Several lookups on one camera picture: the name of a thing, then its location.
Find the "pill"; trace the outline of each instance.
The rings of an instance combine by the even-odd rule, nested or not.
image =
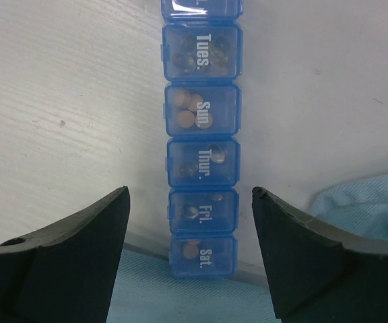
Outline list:
[[[212,158],[211,160],[215,164],[223,164],[226,161],[226,153],[219,145],[210,145],[209,149],[212,150]]]
[[[197,68],[194,56],[187,52],[178,52],[172,56],[173,65],[182,73],[190,73]]]
[[[191,103],[188,106],[188,110],[197,112],[198,104],[202,104],[203,98],[199,94],[191,94]]]
[[[179,178],[190,178],[193,177],[196,171],[199,169],[199,166],[194,163],[186,163],[180,165],[176,170],[176,176]]]
[[[200,129],[209,129],[214,123],[213,116],[209,113],[207,117],[197,115],[195,117],[195,124]]]
[[[192,246],[198,246],[200,244],[200,240],[188,240],[188,244]]]
[[[178,125],[189,129],[195,124],[195,116],[191,111],[180,111],[177,116]]]
[[[199,248],[192,244],[185,244],[183,246],[183,256],[186,259],[194,259],[199,254]]]
[[[178,214],[180,217],[184,217],[186,219],[195,219],[199,216],[200,211],[197,207],[192,205],[183,205],[178,208]]]
[[[191,93],[185,89],[178,89],[173,95],[172,102],[176,108],[188,108],[191,103]]]

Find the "plastic container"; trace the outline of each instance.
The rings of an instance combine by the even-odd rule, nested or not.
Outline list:
[[[178,278],[227,277],[237,268],[237,241],[232,236],[173,238],[169,258]]]
[[[230,85],[169,84],[164,117],[171,137],[221,135],[240,129],[240,89]]]
[[[231,234],[237,228],[239,196],[233,189],[171,190],[168,201],[173,234]]]
[[[234,186],[239,180],[240,145],[234,139],[171,139],[166,169],[173,188]]]
[[[171,23],[162,29],[169,81],[231,81],[242,73],[243,33],[222,22]]]
[[[165,20],[236,20],[243,0],[161,0]]]

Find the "light blue cloth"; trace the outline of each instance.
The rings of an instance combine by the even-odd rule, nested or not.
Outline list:
[[[388,175],[322,192],[311,214],[352,234],[388,242]]]
[[[353,234],[388,241],[388,175],[327,190],[311,213]],[[280,322],[263,288],[228,279],[179,280],[163,260],[128,251],[121,258],[108,323]]]

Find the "round pill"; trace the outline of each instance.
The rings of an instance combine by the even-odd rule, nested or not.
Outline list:
[[[188,240],[188,244],[192,246],[198,246],[200,244],[200,240]]]
[[[197,112],[198,103],[202,104],[203,102],[204,102],[203,98],[199,94],[192,94],[191,95],[191,103],[188,106],[188,110],[190,110],[192,112]]]
[[[178,89],[173,95],[173,106],[187,108],[191,103],[191,93],[185,89]]]
[[[190,129],[195,124],[195,116],[191,111],[180,111],[177,116],[179,126]]]
[[[183,256],[186,259],[194,259],[199,254],[199,248],[192,244],[185,244],[183,246]]]
[[[210,127],[212,127],[214,123],[214,118],[213,116],[209,113],[209,115],[207,116],[207,121],[204,122],[204,117],[200,117],[200,116],[196,116],[195,117],[195,124],[197,125],[197,127],[199,127],[200,129],[209,129]]]

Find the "pill compartment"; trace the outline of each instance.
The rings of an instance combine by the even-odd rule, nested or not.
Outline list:
[[[237,268],[237,241],[232,236],[173,237],[169,258],[178,278],[227,277]]]
[[[240,129],[241,100],[236,85],[167,85],[167,133],[171,137],[232,136]]]
[[[234,186],[239,180],[240,145],[234,139],[171,139],[166,166],[173,188]]]
[[[166,24],[162,39],[169,81],[233,80],[242,73],[243,33],[235,24]]]
[[[236,20],[243,0],[161,0],[165,20]]]
[[[168,218],[173,234],[231,234],[238,225],[238,194],[233,189],[171,190]]]

